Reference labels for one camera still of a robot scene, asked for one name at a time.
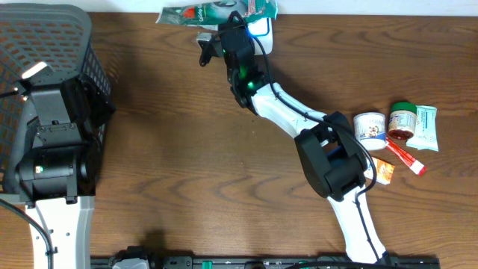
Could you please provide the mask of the white red package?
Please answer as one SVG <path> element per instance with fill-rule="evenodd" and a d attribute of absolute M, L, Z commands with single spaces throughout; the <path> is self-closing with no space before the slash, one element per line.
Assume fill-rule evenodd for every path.
<path fill-rule="evenodd" d="M 232 13 L 247 23 L 263 18 L 275 19 L 278 14 L 276 0 L 211 1 L 182 7 L 164 7 L 157 24 L 219 25 L 228 21 Z"/>

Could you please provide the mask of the white blue labelled jar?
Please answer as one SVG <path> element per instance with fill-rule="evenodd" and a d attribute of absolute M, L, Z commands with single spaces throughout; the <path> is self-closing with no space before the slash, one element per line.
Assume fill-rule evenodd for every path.
<path fill-rule="evenodd" d="M 356 139 L 368 151 L 386 147 L 385 115 L 377 112 L 358 114 L 353 118 Z"/>

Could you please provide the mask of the green lid white jar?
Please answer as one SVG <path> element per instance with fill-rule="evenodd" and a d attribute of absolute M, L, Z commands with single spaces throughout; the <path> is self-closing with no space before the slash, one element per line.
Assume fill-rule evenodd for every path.
<path fill-rule="evenodd" d="M 397 102 L 391 106 L 388 135 L 398 140 L 408 140 L 415 135 L 417 106 L 410 102 Z"/>

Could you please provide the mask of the small orange carton box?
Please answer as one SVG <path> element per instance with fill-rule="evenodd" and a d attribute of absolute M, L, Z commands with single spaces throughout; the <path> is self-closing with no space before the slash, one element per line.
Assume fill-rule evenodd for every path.
<path fill-rule="evenodd" d="M 376 171 L 376 181 L 382 185 L 389 185 L 392 180 L 395 166 L 375 157 L 372 157 L 372 160 L 373 160 L 375 171 Z M 370 162 L 368 162 L 367 164 L 368 164 L 368 167 L 364 171 L 364 176 L 367 179 L 372 180 L 373 169 L 370 165 Z"/>

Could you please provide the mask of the red coffee stick sachet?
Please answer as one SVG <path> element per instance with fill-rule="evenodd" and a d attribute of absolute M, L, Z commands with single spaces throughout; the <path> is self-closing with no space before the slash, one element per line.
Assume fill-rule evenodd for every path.
<path fill-rule="evenodd" d="M 385 139 L 387 149 L 393 152 L 414 174 L 423 176 L 426 172 L 426 166 L 413 157 L 410 153 L 400 148 L 389 137 Z"/>

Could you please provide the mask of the teal white snack packet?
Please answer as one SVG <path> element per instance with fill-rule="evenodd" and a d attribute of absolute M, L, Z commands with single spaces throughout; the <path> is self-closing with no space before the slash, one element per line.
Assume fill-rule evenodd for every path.
<path fill-rule="evenodd" d="M 417 106 L 415 134 L 406 141 L 408 147 L 418 150 L 439 151 L 436 131 L 437 108 L 427 105 Z"/>

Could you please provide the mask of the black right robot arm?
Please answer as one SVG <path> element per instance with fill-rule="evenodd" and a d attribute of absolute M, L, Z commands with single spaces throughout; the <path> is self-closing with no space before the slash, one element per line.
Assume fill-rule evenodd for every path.
<path fill-rule="evenodd" d="M 388 253 L 376 233 L 366 200 L 366 193 L 376 184 L 376 166 L 352 133 L 347 118 L 338 111 L 325 114 L 307 107 L 288 95 L 270 71 L 261 71 L 255 50 L 263 46 L 239 12 L 231 12 L 220 24 L 217 39 L 236 102 L 294 139 L 307 182 L 333 208 L 349 259 L 386 264 Z"/>

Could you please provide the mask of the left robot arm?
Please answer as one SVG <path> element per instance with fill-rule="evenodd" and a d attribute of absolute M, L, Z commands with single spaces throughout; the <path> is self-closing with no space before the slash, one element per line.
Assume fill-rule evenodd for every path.
<path fill-rule="evenodd" d="M 115 107 L 86 75 L 24 78 L 36 112 L 34 141 L 14 169 L 31 227 L 36 268 L 89 268 L 103 128 Z"/>

